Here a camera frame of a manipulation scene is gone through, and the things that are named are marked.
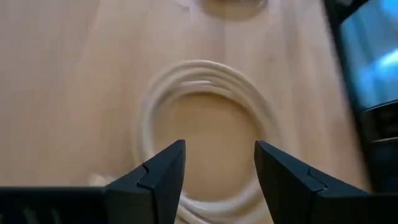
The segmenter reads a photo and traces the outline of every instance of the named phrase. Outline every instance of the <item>wood grain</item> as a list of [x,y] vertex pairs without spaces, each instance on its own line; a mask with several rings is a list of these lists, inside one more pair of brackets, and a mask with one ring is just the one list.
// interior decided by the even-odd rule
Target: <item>wood grain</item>
[[[255,5],[1,1],[0,184],[86,185],[92,173],[132,169],[132,125],[150,79],[206,59],[244,72],[275,103],[293,155],[366,188],[322,3]],[[246,111],[210,95],[183,98],[156,122],[158,149],[187,138],[184,188],[205,200],[244,186],[256,133]]]

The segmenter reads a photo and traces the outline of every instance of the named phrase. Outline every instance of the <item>cable coil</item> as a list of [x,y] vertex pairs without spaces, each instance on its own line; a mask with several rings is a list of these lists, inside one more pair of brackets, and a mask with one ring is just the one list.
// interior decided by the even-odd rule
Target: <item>cable coil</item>
[[[191,93],[221,95],[242,105],[259,124],[262,139],[283,148],[285,137],[272,111],[274,107],[241,72],[216,62],[187,60],[157,76],[144,97],[138,122],[140,125],[136,126],[136,146],[132,150],[137,166],[155,154],[152,120],[157,108]],[[236,212],[257,202],[259,198],[262,198],[262,192],[257,175],[253,172],[251,181],[243,191],[227,200],[201,202],[188,198],[182,192],[177,215],[191,224],[254,223],[267,213],[265,200],[257,203],[245,216],[237,217]]]

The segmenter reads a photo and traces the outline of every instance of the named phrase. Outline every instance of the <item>round object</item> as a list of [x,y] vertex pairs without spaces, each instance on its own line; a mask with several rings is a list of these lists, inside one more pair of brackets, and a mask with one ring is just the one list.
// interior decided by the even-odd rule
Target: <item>round object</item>
[[[154,156],[153,118],[160,105],[166,105],[183,95],[191,93],[212,93],[230,99],[244,108],[259,124],[262,139],[284,148],[284,134],[278,125],[277,116],[270,100],[256,90],[255,86],[239,71],[226,65],[205,61],[188,60],[180,62],[158,75],[148,89],[136,126],[135,148],[132,150],[136,165]],[[182,192],[177,215],[192,224],[214,222],[253,223],[266,214],[265,200],[257,203],[245,216],[236,212],[263,198],[255,172],[251,181],[236,197],[218,202],[192,200]]]

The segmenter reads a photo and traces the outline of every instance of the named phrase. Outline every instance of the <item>black object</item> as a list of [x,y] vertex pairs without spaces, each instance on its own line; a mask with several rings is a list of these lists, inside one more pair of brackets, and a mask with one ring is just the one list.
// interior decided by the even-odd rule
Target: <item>black object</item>
[[398,223],[398,195],[369,195],[263,141],[257,176],[275,224]]
[[184,168],[178,140],[105,187],[0,187],[0,224],[172,224]]
[[385,11],[398,2],[323,2],[373,190],[398,192],[398,60],[386,60],[398,52],[398,36]]

